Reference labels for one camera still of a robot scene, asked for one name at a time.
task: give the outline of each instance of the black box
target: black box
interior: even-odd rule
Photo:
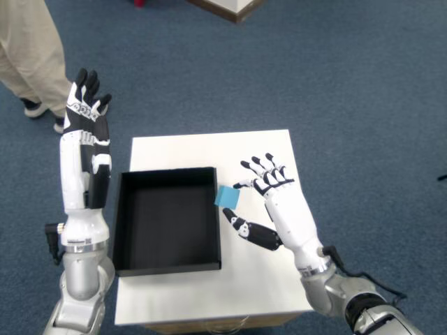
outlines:
[[[216,169],[122,173],[112,261],[120,276],[221,268]]]

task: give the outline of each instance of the robotic arm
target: robotic arm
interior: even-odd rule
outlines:
[[[251,160],[241,164],[258,178],[241,181],[234,187],[253,187],[264,197],[265,208],[277,233],[247,222],[225,208],[223,213],[239,236],[272,251],[282,244],[291,250],[309,303],[321,314],[345,318],[354,334],[423,335],[395,307],[398,299],[405,295],[387,288],[368,274],[348,272],[335,247],[323,247],[299,180],[291,178],[287,168],[271,154]],[[374,283],[397,295],[393,304],[386,302]]]
[[[95,71],[81,69],[71,87],[60,142],[61,183],[66,223],[47,225],[45,232],[56,264],[58,235],[64,247],[61,299],[45,335],[97,334],[104,318],[104,297],[115,268],[107,257],[109,229],[102,215],[112,161],[104,116],[111,96],[94,98]]]

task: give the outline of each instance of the sneaker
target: sneaker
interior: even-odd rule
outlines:
[[[64,133],[64,118],[63,117],[54,117],[54,126],[53,129],[58,134]]]
[[[42,103],[34,103],[28,99],[20,99],[25,105],[25,115],[30,119],[36,119],[46,112],[47,106]]]

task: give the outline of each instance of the robot finger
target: robot finger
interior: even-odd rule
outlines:
[[[266,184],[271,185],[273,187],[281,186],[281,184],[273,177],[273,175],[270,172],[266,171],[262,165],[258,164],[255,161],[250,163],[246,161],[241,161],[240,163],[244,168],[250,169],[251,171],[255,172],[259,177],[263,179],[263,181]]]
[[[287,167],[282,163],[280,163],[272,154],[266,153],[265,157],[272,162],[272,164],[276,167],[281,176],[284,178],[284,180],[286,181],[286,183],[284,184],[293,183],[295,181],[294,178],[292,178],[288,173]]]
[[[241,238],[271,251],[277,250],[282,245],[281,239],[274,230],[257,223],[246,222],[229,208],[223,209],[223,213]]]
[[[278,169],[278,170],[280,170],[282,167],[283,167],[283,165],[272,155],[272,154],[269,154],[268,152],[265,154],[265,157],[270,161],[270,162],[272,162],[272,164]]]
[[[246,168],[249,169],[251,171],[253,171],[254,173],[256,173],[259,177],[264,177],[264,174],[266,173],[266,171],[264,170],[264,168],[258,164],[255,163],[249,163],[246,161],[241,161],[240,164]]]
[[[262,179],[245,179],[233,185],[233,188],[253,187],[264,198],[269,198],[274,193],[274,188],[265,183]]]
[[[265,171],[272,171],[274,169],[273,163],[271,161],[269,161],[268,159],[265,159],[265,158],[259,159],[258,157],[253,156],[253,157],[251,157],[251,160],[253,162],[255,162],[256,164],[259,164],[260,166],[262,166]]]
[[[236,184],[233,185],[233,188],[242,188],[242,187],[252,187],[253,181],[250,179],[242,180]]]
[[[92,110],[96,110],[100,115],[105,115],[105,109],[110,100],[112,100],[112,96],[110,94],[100,97],[99,99],[95,100]]]
[[[271,185],[274,188],[280,187],[282,184],[274,177],[274,175],[270,172],[266,172],[263,178],[264,182]]]
[[[75,82],[73,83],[73,86],[75,85],[75,97],[82,101],[82,87],[84,86],[85,81],[87,80],[87,70],[84,68],[81,68],[79,70],[78,76],[76,77]]]
[[[99,80],[98,73],[93,70],[89,73],[87,81],[85,82],[85,92],[84,92],[84,102],[91,107],[93,103],[93,97],[98,92],[99,89]]]

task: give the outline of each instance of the logo on robot hand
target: logo on robot hand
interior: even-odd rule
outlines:
[[[67,104],[67,107],[74,111],[74,113],[82,115],[83,117],[86,117],[88,119],[91,119],[93,121],[96,121],[99,114],[92,112],[91,107],[82,103],[71,103]]]

